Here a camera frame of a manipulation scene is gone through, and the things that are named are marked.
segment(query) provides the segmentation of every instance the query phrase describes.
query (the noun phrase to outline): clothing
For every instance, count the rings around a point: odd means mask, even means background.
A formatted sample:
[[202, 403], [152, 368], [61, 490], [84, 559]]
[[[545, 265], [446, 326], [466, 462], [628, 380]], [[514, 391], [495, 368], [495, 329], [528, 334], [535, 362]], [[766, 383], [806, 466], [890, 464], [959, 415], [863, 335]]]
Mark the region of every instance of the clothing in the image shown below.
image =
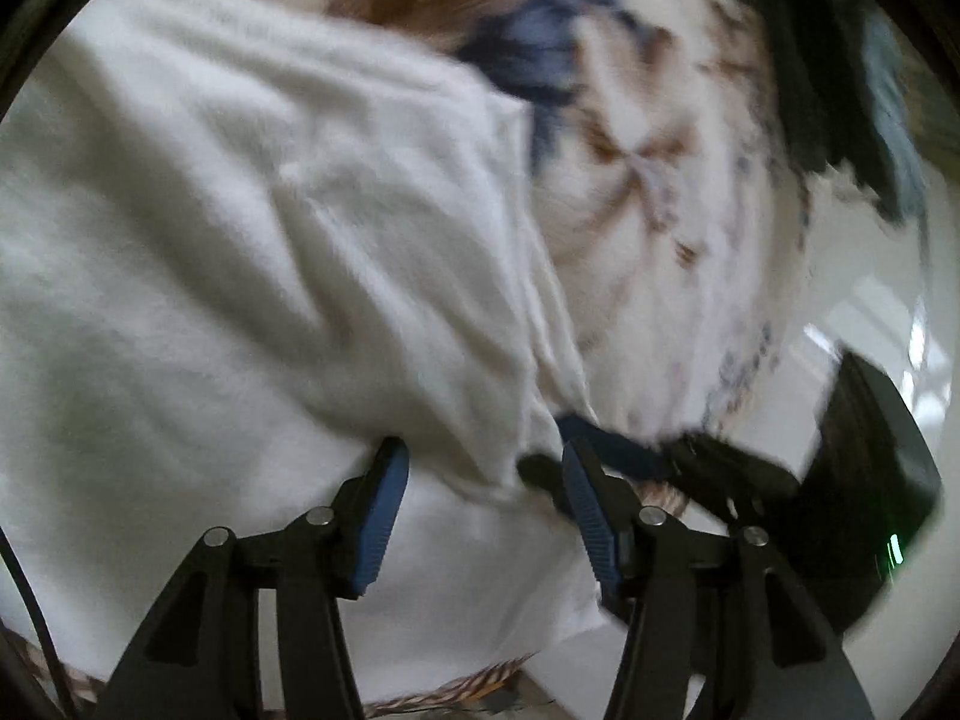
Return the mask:
[[0, 128], [0, 512], [65, 661], [106, 678], [205, 529], [328, 504], [385, 435], [410, 483], [342, 604], [365, 701], [599, 622], [579, 533], [514, 471], [589, 413], [526, 143], [521, 103], [355, 23], [76, 18]]
[[576, 20], [592, 9], [616, 17], [642, 52], [656, 30], [640, 23], [623, 0], [526, 0], [509, 13], [478, 20], [456, 56], [477, 67], [498, 89], [533, 108], [531, 162], [536, 172], [553, 155], [563, 108], [577, 98], [580, 79]]

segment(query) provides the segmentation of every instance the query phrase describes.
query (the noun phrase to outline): white cloth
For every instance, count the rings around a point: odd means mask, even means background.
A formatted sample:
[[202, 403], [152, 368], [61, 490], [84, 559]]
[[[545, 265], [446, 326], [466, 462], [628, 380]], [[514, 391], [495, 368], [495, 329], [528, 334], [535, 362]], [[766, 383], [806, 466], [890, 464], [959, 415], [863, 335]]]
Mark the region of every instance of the white cloth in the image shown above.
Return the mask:
[[[443, 10], [452, 0], [419, 2], [413, 20], [391, 0], [277, 1], [376, 17], [447, 50], [469, 34]], [[497, 0], [459, 1], [499, 12]], [[640, 40], [603, 7], [573, 25], [577, 94], [541, 156], [533, 207], [595, 413], [636, 439], [746, 418], [830, 202], [828, 181], [800, 186], [790, 170], [753, 1], [628, 0], [650, 28]]]
[[[410, 485], [341, 605], [365, 700], [598, 622], [514, 471], [589, 411], [526, 127], [463, 66], [265, 1], [70, 25], [0, 127], [0, 517], [66, 661], [107, 677], [204, 529], [283, 526], [387, 434]], [[27, 632], [9, 586], [0, 613]]]

